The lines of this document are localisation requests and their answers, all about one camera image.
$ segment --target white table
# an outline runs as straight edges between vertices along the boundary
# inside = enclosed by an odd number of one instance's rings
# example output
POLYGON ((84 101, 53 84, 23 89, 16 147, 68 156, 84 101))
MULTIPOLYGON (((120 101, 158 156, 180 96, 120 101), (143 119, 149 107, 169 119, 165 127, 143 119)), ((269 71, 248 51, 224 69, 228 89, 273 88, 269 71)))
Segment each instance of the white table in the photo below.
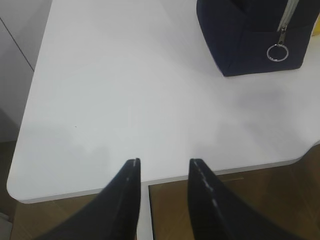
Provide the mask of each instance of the white table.
POLYGON ((148 185, 292 163, 320 140, 320 38, 299 70, 224 78, 196 0, 54 0, 7 182, 36 203, 99 192, 141 158, 148 185))

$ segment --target navy bag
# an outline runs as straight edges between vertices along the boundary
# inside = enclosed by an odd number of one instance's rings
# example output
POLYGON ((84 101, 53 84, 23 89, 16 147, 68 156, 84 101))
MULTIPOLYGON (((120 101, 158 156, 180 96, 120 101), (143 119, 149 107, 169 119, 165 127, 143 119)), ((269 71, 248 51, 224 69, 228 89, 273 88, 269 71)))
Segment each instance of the navy bag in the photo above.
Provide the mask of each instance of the navy bag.
POLYGON ((300 68, 320 0, 197 0, 196 12, 228 77, 300 68))

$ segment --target metal ring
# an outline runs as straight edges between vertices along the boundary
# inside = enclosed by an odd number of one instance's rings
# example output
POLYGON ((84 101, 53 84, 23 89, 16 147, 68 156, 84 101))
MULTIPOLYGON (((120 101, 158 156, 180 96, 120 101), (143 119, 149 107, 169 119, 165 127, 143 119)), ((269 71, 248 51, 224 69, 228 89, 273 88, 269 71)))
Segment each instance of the metal ring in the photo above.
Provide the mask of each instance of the metal ring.
POLYGON ((285 45, 275 44, 275 45, 272 45, 271 47, 268 48, 268 50, 266 51, 266 56, 268 57, 268 59, 270 59, 270 60, 273 61, 273 62, 277 62, 277 63, 278 63, 278 62, 282 62, 282 61, 284 61, 284 60, 286 60, 286 59, 288 58, 288 56, 289 56, 289 50, 288 50, 288 48, 287 48, 285 45), (281 58, 281 59, 274 59, 274 58, 272 58, 272 57, 269 55, 269 52, 270 52, 270 50, 273 49, 274 47, 278 47, 278 48, 283 48, 283 49, 285 49, 285 51, 286 51, 285 57, 284 57, 284 58, 281 58))

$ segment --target wooden floor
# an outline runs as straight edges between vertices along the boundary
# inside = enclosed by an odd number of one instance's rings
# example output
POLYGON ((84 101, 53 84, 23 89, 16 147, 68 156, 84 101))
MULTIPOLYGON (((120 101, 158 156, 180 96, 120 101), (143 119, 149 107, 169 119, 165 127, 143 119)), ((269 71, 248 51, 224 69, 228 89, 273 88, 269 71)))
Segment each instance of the wooden floor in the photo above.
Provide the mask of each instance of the wooden floor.
MULTIPOLYGON (((0 144, 0 212, 13 220, 11 240, 31 240, 61 223, 95 196, 35 204, 16 203, 6 192, 14 143, 0 144)), ((320 240, 320 146, 290 166, 220 176, 261 214, 305 239, 320 240)), ((156 240, 193 240, 187 181, 150 187, 156 240)))

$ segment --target white cabinet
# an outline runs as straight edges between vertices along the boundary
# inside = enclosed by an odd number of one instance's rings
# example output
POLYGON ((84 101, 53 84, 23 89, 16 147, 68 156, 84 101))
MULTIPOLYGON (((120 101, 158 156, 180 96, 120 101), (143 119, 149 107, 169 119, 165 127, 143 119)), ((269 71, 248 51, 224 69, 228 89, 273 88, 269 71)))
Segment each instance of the white cabinet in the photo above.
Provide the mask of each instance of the white cabinet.
POLYGON ((33 71, 0 22, 0 142, 17 139, 33 71))
POLYGON ((52 0, 0 0, 0 17, 35 69, 52 0))

